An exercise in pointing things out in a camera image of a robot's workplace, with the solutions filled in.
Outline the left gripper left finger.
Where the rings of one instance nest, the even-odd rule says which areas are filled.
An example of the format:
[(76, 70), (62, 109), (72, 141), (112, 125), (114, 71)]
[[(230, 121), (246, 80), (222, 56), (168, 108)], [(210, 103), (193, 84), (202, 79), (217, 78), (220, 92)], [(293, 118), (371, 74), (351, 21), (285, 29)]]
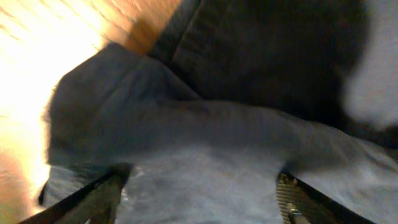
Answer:
[(73, 194), (18, 224), (114, 224), (132, 165), (117, 164)]

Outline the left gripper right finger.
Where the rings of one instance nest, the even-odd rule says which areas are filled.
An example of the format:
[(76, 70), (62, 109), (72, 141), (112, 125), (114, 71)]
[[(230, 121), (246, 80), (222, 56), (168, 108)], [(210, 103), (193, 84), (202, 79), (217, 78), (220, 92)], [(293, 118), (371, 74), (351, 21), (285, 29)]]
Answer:
[(284, 224), (374, 224), (289, 173), (279, 173), (275, 189)]

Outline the navy blue shorts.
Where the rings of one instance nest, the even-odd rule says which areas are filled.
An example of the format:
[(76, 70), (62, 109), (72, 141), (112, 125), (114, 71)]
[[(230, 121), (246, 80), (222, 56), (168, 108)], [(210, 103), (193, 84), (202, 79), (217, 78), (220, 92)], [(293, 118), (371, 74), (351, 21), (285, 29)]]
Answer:
[(64, 75), (47, 118), (51, 206), (112, 168), (118, 223), (282, 223), (287, 172), (343, 223), (397, 222), (397, 126), (343, 106), (364, 1), (184, 1), (154, 48), (117, 43)]

